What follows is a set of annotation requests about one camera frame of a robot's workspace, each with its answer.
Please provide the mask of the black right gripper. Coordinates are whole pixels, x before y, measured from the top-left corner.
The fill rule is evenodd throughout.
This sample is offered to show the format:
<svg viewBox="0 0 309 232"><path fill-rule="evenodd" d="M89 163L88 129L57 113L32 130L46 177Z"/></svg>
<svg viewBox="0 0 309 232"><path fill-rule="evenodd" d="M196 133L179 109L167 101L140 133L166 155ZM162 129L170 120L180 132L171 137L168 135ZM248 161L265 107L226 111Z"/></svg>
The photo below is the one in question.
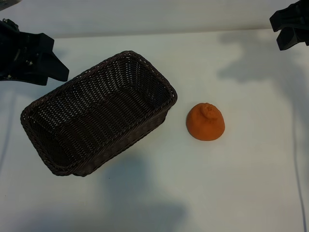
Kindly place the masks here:
<svg viewBox="0 0 309 232"><path fill-rule="evenodd" d="M274 32L280 30L277 44L281 51L298 43L309 45L309 1L299 0L270 17Z"/></svg>

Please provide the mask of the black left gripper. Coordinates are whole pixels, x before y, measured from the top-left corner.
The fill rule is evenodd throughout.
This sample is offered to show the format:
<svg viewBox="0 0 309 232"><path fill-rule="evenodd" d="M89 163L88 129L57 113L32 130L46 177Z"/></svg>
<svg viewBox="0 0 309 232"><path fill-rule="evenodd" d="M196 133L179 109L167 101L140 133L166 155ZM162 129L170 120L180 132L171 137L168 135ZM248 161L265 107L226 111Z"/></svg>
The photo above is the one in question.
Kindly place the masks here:
<svg viewBox="0 0 309 232"><path fill-rule="evenodd" d="M48 78L66 82L69 69L53 53L54 39L44 33L21 32L10 19L0 21L0 80L47 85ZM32 72L13 73L22 65Z"/></svg>

